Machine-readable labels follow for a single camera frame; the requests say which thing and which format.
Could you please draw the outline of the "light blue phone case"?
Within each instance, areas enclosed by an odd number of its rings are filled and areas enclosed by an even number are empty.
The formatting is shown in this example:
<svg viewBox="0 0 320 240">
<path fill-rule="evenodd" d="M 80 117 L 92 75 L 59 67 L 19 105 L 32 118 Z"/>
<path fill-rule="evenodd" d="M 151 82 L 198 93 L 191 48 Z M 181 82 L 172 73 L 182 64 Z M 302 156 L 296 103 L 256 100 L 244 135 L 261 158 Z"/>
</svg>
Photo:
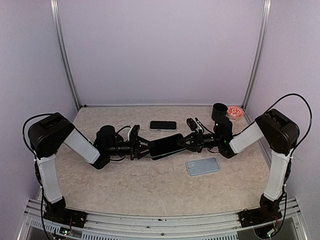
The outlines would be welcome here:
<svg viewBox="0 0 320 240">
<path fill-rule="evenodd" d="M 192 160 L 186 163 L 189 176 L 199 176 L 220 171 L 219 161 L 215 157 Z"/>
</svg>

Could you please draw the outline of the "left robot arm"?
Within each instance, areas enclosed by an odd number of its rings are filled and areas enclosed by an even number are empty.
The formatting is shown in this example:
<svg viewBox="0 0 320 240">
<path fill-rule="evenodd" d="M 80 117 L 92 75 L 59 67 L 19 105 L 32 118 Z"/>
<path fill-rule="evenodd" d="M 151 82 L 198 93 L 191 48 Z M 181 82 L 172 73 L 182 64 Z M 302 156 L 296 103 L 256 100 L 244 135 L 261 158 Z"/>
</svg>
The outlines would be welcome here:
<svg viewBox="0 0 320 240">
<path fill-rule="evenodd" d="M 130 127 L 127 140 L 124 140 L 112 125 L 105 125 L 96 133 L 95 141 L 90 142 L 60 113 L 42 114 L 42 118 L 29 127 L 27 135 L 30 149 L 35 156 L 44 198 L 53 204 L 49 212 L 61 223 L 70 218 L 69 209 L 61 204 L 64 197 L 56 171 L 56 155 L 61 145 L 66 145 L 98 170 L 104 168 L 112 157 L 122 159 L 129 156 L 131 160 L 139 160 L 155 145 L 139 136 L 138 124 Z"/>
</svg>

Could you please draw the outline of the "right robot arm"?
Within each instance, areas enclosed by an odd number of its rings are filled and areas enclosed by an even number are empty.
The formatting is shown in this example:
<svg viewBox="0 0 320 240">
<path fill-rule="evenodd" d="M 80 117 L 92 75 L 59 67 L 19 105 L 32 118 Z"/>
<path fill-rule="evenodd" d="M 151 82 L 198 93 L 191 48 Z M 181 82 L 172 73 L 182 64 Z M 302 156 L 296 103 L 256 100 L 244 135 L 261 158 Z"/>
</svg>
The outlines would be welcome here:
<svg viewBox="0 0 320 240">
<path fill-rule="evenodd" d="M 226 116 L 218 116 L 213 132 L 207 134 L 198 119 L 188 118 L 186 122 L 192 132 L 178 140 L 177 145 L 191 152 L 201 153 L 204 148 L 217 148 L 219 154 L 230 159 L 260 139 L 266 139 L 272 160 L 267 186 L 260 201 L 263 205 L 257 208 L 255 216 L 260 222 L 268 221 L 276 212 L 272 203 L 280 200 L 284 194 L 289 163 L 298 145 L 299 127 L 274 108 L 258 116 L 236 135 L 232 132 L 233 123 Z"/>
</svg>

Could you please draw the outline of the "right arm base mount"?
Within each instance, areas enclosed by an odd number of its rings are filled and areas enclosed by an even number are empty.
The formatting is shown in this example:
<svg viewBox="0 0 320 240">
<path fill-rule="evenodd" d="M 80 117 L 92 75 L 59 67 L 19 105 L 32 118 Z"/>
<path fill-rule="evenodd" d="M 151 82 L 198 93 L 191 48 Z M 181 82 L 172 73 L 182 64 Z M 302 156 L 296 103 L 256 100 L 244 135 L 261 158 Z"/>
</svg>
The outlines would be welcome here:
<svg viewBox="0 0 320 240">
<path fill-rule="evenodd" d="M 261 198 L 259 207 L 245 209 L 238 213 L 242 228 L 260 225 L 282 218 L 279 201 L 271 201 L 267 198 Z"/>
</svg>

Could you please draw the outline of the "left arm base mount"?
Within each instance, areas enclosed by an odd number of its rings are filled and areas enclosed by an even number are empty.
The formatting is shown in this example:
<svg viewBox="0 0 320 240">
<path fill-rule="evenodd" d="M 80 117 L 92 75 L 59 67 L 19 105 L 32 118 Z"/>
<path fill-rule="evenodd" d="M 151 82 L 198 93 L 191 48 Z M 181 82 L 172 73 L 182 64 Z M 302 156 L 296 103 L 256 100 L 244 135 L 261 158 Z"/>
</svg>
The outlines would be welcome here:
<svg viewBox="0 0 320 240">
<path fill-rule="evenodd" d="M 43 218 L 54 223 L 83 229 L 87 215 L 84 211 L 66 208 L 64 205 L 55 203 L 46 205 Z"/>
</svg>

